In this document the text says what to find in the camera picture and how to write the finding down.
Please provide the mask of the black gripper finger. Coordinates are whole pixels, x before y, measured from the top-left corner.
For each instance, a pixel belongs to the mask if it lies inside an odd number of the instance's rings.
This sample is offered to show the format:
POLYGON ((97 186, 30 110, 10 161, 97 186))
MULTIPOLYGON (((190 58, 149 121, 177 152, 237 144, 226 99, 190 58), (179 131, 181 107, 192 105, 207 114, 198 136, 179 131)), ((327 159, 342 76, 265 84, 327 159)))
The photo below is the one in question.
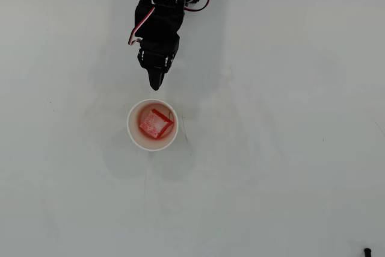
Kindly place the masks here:
POLYGON ((149 76, 149 83, 151 88, 154 91, 158 91, 162 85, 166 72, 164 70, 148 69, 147 73, 149 76))

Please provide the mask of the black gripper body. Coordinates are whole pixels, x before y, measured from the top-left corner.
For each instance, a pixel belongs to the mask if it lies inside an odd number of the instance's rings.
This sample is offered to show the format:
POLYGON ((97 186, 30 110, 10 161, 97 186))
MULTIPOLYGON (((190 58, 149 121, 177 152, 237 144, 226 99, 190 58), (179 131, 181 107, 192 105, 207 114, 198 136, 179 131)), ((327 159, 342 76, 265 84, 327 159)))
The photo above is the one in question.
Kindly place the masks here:
POLYGON ((134 43, 139 43, 138 61, 143 69, 170 70, 179 49, 182 15, 136 15, 134 43))

